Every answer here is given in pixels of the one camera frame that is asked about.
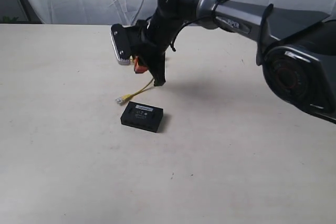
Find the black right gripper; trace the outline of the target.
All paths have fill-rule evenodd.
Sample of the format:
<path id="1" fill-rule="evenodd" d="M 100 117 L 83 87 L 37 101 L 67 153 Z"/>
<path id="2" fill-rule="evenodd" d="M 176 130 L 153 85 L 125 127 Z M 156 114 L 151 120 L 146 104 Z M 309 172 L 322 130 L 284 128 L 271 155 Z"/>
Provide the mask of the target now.
<path id="1" fill-rule="evenodd" d="M 148 69 L 154 78 L 154 86 L 165 84 L 165 56 L 153 56 L 147 66 L 141 64 L 140 58 L 146 62 L 151 55 L 163 54 L 175 35 L 175 24 L 167 20 L 138 20 L 136 25 L 128 28 L 128 39 L 133 58 L 134 72 L 145 73 Z"/>

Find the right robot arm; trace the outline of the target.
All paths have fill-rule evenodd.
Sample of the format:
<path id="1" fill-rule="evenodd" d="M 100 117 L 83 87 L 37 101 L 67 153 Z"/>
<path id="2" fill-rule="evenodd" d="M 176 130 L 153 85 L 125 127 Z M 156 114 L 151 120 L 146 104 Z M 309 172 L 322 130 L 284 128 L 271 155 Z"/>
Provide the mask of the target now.
<path id="1" fill-rule="evenodd" d="M 254 41 L 267 86 L 302 112 L 335 122 L 335 20 L 324 12 L 232 0 L 157 0 L 154 14 L 136 23 L 134 71 L 165 83 L 165 52 L 191 24 Z"/>

